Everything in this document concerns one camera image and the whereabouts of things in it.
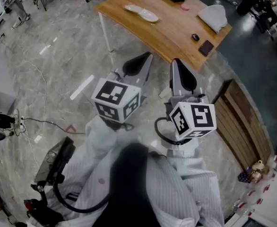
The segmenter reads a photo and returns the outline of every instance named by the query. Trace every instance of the wooden panel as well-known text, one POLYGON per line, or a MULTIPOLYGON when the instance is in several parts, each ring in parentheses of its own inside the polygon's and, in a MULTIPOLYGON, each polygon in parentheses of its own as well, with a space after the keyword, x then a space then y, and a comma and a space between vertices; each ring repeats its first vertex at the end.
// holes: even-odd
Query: wooden panel
POLYGON ((251 149, 246 134, 221 98, 215 102, 215 110, 217 132, 233 152, 243 170, 246 170, 258 160, 256 154, 251 149))
POLYGON ((226 85, 221 98, 243 128, 257 157, 266 163, 271 154, 269 142, 252 106, 234 80, 226 85))
POLYGON ((180 58, 199 70, 207 59, 198 51, 199 47, 209 40, 217 48, 230 32, 231 26, 228 24, 216 34, 197 16, 206 5, 200 0, 186 0, 185 3, 189 11, 181 9, 182 2, 174 3, 171 0, 106 0, 96 5, 95 9, 124 26, 168 63, 180 58), (148 9, 160 20, 149 23, 137 14, 124 10, 123 6, 128 4, 148 9), (200 40, 193 41, 192 34, 198 34, 200 40))

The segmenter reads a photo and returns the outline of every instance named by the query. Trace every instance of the white slipper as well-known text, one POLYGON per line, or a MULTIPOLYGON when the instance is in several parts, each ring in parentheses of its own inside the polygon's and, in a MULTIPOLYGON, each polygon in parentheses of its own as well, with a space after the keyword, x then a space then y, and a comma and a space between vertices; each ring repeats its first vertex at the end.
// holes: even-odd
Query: white slipper
POLYGON ((124 9, 140 15, 143 19, 151 23, 155 23, 159 20, 158 16, 156 16, 154 13, 136 5, 125 5, 124 9))

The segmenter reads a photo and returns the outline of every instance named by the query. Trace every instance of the pink object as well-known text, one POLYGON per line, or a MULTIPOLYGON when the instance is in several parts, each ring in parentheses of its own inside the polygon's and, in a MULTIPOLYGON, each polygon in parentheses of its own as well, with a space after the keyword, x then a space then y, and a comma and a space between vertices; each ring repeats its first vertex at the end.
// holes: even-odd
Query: pink object
POLYGON ((190 9, 189 6, 185 3, 181 4, 181 8, 182 8, 182 10, 185 10, 185 11, 188 11, 190 9))
POLYGON ((65 131, 70 132, 69 130, 72 130, 75 133, 77 132, 76 129, 72 126, 72 124, 70 126, 68 126, 65 131))

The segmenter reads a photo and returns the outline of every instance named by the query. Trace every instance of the wooden table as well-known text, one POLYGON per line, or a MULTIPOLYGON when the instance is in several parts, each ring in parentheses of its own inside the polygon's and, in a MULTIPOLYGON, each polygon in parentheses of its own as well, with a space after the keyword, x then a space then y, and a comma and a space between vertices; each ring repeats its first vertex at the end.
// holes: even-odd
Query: wooden table
POLYGON ((108 50, 112 51, 113 47, 103 14, 135 34, 168 63, 174 58, 180 58, 195 70, 199 70, 207 59, 198 51, 199 47, 209 40, 217 48, 230 32, 231 26, 228 24, 216 34, 197 16, 206 5, 200 0, 186 0, 185 3, 190 7, 189 11, 181 9, 181 2, 174 3, 171 0, 106 0, 96 5, 108 50), (150 10, 160 21, 149 23, 140 16, 124 10, 123 6, 128 4, 150 10), (197 34, 200 40, 195 42, 191 38, 192 34, 197 34))

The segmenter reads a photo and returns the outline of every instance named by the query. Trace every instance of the smartphone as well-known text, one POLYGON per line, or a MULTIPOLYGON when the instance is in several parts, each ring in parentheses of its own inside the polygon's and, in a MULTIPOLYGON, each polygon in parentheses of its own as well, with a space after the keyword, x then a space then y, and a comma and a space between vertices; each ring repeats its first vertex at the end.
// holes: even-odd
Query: smartphone
POLYGON ((199 52, 204 56, 209 55, 210 51, 213 49, 214 45, 211 44, 209 40, 206 40, 204 44, 199 48, 199 52))

